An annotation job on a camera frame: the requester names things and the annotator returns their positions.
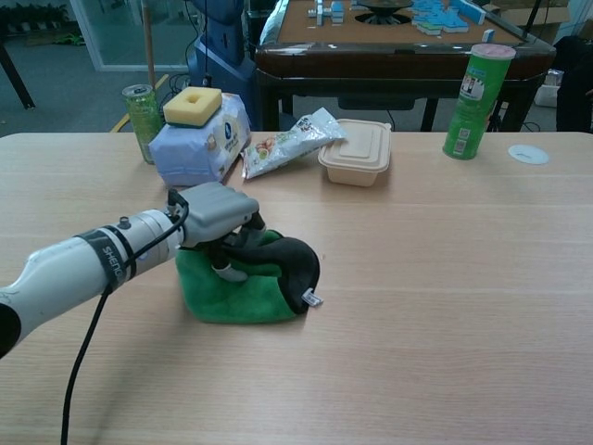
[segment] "beige plastic container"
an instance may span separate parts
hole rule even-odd
[[[338,122],[348,137],[322,147],[319,162],[333,183],[370,187],[389,167],[391,126],[352,119]]]

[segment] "can lid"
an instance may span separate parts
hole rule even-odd
[[[152,86],[138,84],[126,86],[121,93],[126,97],[142,97],[150,92],[152,92]]]
[[[475,44],[472,55],[491,60],[511,60],[517,52],[504,44]]]
[[[357,172],[378,173],[389,167],[391,126],[387,123],[339,119],[346,139],[324,146],[319,152],[321,165]]]

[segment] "tissue package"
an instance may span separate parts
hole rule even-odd
[[[192,186],[221,181],[249,136],[249,118],[241,97],[223,93],[221,108],[204,127],[167,124],[149,146],[167,186]]]

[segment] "yellow sponge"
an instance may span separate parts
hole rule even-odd
[[[221,104],[221,90],[188,86],[163,107],[163,112],[171,125],[202,127]]]

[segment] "pringles can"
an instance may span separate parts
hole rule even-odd
[[[475,44],[461,82],[460,95],[443,151],[455,159],[473,159],[486,130],[494,101],[515,50],[503,44]]]
[[[154,164],[148,144],[163,128],[163,120],[158,112],[157,97],[150,85],[127,86],[121,92],[130,115],[133,132],[136,134],[142,157]]]

